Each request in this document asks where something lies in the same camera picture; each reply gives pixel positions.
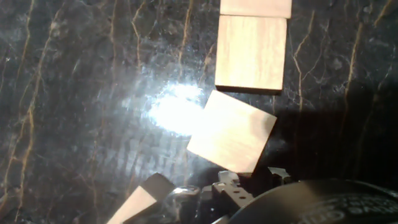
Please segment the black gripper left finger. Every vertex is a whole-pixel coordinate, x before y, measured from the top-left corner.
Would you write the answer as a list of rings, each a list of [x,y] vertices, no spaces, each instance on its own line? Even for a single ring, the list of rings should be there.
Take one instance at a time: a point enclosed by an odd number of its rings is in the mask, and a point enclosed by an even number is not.
[[[254,197],[242,188],[236,173],[220,171],[217,182],[202,188],[198,209],[199,221],[227,223],[238,210],[252,200]]]

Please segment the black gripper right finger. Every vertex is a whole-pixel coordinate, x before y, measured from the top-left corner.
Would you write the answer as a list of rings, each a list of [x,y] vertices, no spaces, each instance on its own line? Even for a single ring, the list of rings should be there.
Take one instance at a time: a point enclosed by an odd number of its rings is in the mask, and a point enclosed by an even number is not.
[[[278,167],[268,167],[270,173],[272,174],[272,186],[278,187],[281,185],[291,184],[292,178],[283,168]]]

